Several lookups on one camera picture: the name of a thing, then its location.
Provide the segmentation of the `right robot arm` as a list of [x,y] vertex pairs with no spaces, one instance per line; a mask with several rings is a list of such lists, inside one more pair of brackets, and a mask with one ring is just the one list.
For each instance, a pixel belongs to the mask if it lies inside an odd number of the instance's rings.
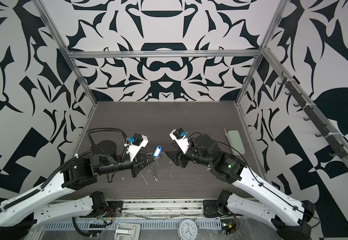
[[208,166],[217,179],[255,198],[255,201],[245,200],[223,190],[217,200],[220,209],[268,225],[284,240],[310,239],[312,226],[309,222],[315,213],[312,202],[284,194],[256,174],[243,157],[222,151],[209,135],[190,139],[187,132],[174,129],[169,136],[178,147],[166,154],[177,166],[185,168],[189,162]]

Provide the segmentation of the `blue plastic key tag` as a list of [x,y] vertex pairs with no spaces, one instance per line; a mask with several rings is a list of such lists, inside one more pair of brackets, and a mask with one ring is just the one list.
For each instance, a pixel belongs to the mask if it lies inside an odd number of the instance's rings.
[[157,146],[155,151],[153,152],[153,158],[158,158],[162,152],[162,147]]

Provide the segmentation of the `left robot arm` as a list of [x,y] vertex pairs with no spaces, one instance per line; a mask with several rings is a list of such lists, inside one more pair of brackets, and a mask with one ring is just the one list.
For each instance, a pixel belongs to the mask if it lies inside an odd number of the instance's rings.
[[0,199],[0,240],[20,240],[31,230],[66,218],[96,218],[106,215],[104,193],[95,191],[83,198],[55,204],[54,200],[97,182],[105,175],[112,183],[116,172],[130,170],[136,177],[159,158],[162,147],[142,151],[149,140],[128,137],[117,128],[94,128],[86,132],[90,149],[61,164],[45,182],[11,199]]

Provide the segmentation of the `perforated metal crescent plate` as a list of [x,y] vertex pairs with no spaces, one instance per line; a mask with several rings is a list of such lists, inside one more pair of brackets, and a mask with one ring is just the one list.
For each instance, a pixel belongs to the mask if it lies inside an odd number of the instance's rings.
[[148,166],[148,172],[151,173],[153,179],[158,182],[160,177],[169,169],[171,160],[166,153],[161,153],[158,157],[153,158],[153,160],[154,161]]

